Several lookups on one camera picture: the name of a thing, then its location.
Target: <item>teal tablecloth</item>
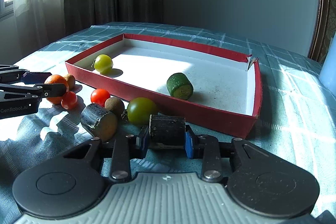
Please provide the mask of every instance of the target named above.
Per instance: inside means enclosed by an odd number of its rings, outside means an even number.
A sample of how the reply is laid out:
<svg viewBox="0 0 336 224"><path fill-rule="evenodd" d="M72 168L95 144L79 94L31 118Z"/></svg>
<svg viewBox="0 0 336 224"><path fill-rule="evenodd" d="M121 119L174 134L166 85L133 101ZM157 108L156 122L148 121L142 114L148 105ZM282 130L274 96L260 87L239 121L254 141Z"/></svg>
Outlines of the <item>teal tablecloth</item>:
<svg viewBox="0 0 336 224"><path fill-rule="evenodd" d="M232 34L163 24L110 23L92 26L34 52L17 63L30 71L66 74L64 61L123 32L171 37L228 48L259 58L263 103L259 120L248 136L252 143L311 172L320 183L320 197L313 210L317 216L329 210L336 216L336 98L318 79L321 66L302 55L288 52ZM79 117L90 104L93 88L77 86L80 105L69 112L45 99L39 112L25 117L0 120L0 223L19 215L11 195L15 177L52 156L89 138ZM122 125L126 133L138 133ZM192 125L196 134L210 134L220 141L231 136ZM147 153L146 159L132 160L132 172L197 171L200 160L186 160L172 151Z"/></svg>

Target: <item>wooden log piece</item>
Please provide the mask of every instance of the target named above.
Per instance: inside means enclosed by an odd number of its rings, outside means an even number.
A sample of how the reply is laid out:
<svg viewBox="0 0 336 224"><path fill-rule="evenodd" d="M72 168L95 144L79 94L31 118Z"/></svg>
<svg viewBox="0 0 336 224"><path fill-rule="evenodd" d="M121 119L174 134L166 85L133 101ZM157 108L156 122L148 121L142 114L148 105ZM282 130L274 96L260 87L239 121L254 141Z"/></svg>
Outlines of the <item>wooden log piece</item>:
<svg viewBox="0 0 336 224"><path fill-rule="evenodd" d="M151 115L149 120L151 143L160 147L183 146L185 140L185 117Z"/></svg>
<svg viewBox="0 0 336 224"><path fill-rule="evenodd" d="M85 107L80 121L87 132L99 137L103 142L110 140L117 131L116 115L95 103Z"/></svg>

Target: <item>green tomato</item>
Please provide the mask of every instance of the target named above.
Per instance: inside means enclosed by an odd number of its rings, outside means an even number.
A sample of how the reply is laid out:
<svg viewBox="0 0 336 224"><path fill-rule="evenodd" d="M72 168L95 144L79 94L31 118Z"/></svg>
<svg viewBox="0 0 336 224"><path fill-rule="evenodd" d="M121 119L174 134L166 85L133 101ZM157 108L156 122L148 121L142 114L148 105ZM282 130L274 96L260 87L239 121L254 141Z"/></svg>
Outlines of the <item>green tomato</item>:
<svg viewBox="0 0 336 224"><path fill-rule="evenodd" d="M99 73L107 73L113 67L113 62L111 57L106 54L98 55L93 62L93 67Z"/></svg>
<svg viewBox="0 0 336 224"><path fill-rule="evenodd" d="M158 108L150 99L135 98L127 106L128 121L136 126L148 125L151 114L157 115Z"/></svg>

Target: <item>red cherry tomato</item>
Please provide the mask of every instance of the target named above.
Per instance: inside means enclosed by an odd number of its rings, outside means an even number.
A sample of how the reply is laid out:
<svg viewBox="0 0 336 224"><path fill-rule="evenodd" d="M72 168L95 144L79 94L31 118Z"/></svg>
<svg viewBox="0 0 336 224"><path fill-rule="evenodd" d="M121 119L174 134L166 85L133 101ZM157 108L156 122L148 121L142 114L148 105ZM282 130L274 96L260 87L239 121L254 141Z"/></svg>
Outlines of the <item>red cherry tomato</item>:
<svg viewBox="0 0 336 224"><path fill-rule="evenodd" d="M110 93L107 90L96 89L91 93L91 102L105 107L105 102L110 97Z"/></svg>
<svg viewBox="0 0 336 224"><path fill-rule="evenodd" d="M61 99L61 105L63 108L70 110L77 105L77 95L76 93L69 91L66 92Z"/></svg>

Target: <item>orange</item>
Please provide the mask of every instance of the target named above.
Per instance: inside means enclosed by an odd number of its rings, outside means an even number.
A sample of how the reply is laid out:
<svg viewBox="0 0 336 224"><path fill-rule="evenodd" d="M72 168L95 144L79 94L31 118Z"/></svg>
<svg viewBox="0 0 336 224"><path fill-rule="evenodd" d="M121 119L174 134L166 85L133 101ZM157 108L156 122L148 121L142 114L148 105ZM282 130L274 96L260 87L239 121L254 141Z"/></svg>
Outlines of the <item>orange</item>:
<svg viewBox="0 0 336 224"><path fill-rule="evenodd" d="M67 92L69 91L69 85L66 79L60 75L51 75L49 76L46 81L44 82L45 84L64 84L67 87ZM58 105L61 103L62 97L50 97L46 98L49 102Z"/></svg>

